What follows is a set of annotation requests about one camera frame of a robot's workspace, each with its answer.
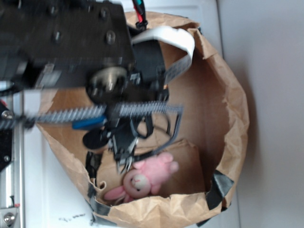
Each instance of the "pink plush bunny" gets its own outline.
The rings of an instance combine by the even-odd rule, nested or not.
[[[124,200],[124,203],[143,198],[150,193],[159,192],[162,184],[179,169],[178,163],[173,161],[172,154],[163,152],[158,156],[133,164],[124,179],[123,186],[108,191],[105,200]]]

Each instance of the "paper bag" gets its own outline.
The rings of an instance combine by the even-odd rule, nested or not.
[[[128,22],[136,22],[127,13]],[[50,147],[72,182],[91,204],[97,222],[121,227],[182,228],[207,220],[229,207],[244,162],[249,126],[246,95],[226,62],[201,35],[198,23],[172,15],[147,12],[149,28],[169,25],[186,29],[194,36],[196,49],[191,68],[169,84],[170,104],[183,104],[179,137],[167,151],[178,160],[181,172],[163,185],[159,196],[111,206],[104,193],[121,185],[109,152],[104,152],[96,180],[85,169],[84,131],[69,125],[39,125]],[[161,44],[166,67],[185,53]],[[48,94],[42,110],[91,106],[83,88]],[[163,125],[154,116],[156,124]],[[162,144],[166,138],[155,133],[140,142],[136,153]]]

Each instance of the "white surface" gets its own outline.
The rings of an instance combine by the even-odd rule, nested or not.
[[[188,55],[193,57],[195,48],[193,36],[183,29],[174,29],[170,26],[159,26],[138,34],[132,38],[133,44],[138,44],[148,40],[158,40],[164,43],[173,45],[181,50],[184,50]]]
[[[302,228],[304,1],[219,0],[224,58],[251,126],[238,184],[242,228]]]
[[[133,9],[131,0],[124,0],[123,5],[126,11]],[[221,53],[215,0],[146,0],[145,5],[149,11],[181,15],[201,22],[203,34]],[[39,103],[39,93],[27,92],[27,112],[37,110]],[[26,228],[90,228],[89,205],[69,180],[37,128],[26,133],[25,159]],[[238,228],[237,197],[227,211],[211,219],[204,227]]]

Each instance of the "screw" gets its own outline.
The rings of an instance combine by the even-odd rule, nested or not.
[[[56,6],[50,6],[48,8],[48,13],[52,16],[55,17],[58,14],[58,8]]]
[[[112,45],[115,42],[115,38],[116,38],[116,35],[112,30],[110,30],[106,33],[105,40],[106,40],[107,44]]]
[[[53,41],[56,43],[56,44],[59,44],[60,43],[60,41],[61,41],[61,32],[59,32],[59,31],[55,31],[54,33],[53,33]]]
[[[15,216],[12,213],[7,213],[3,220],[6,225],[11,226],[15,221]]]
[[[3,159],[4,159],[5,162],[9,162],[10,161],[10,157],[9,156],[4,156]]]
[[[99,17],[102,20],[106,20],[108,16],[108,9],[107,8],[101,8],[100,13],[99,13]]]
[[[90,5],[90,6],[87,7],[87,11],[88,11],[88,12],[92,12],[93,9],[94,9],[94,6],[93,6],[93,5]]]
[[[10,110],[5,110],[2,114],[1,114],[3,119],[6,120],[12,120],[14,118],[14,114],[12,111]]]

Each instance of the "white ribbon cable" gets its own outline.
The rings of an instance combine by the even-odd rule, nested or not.
[[[195,43],[193,36],[189,32],[180,28],[174,29],[170,26],[159,26],[133,37],[132,43],[137,44],[148,40],[158,40],[187,52],[185,57],[179,59],[167,69],[165,84],[168,84],[190,68]]]

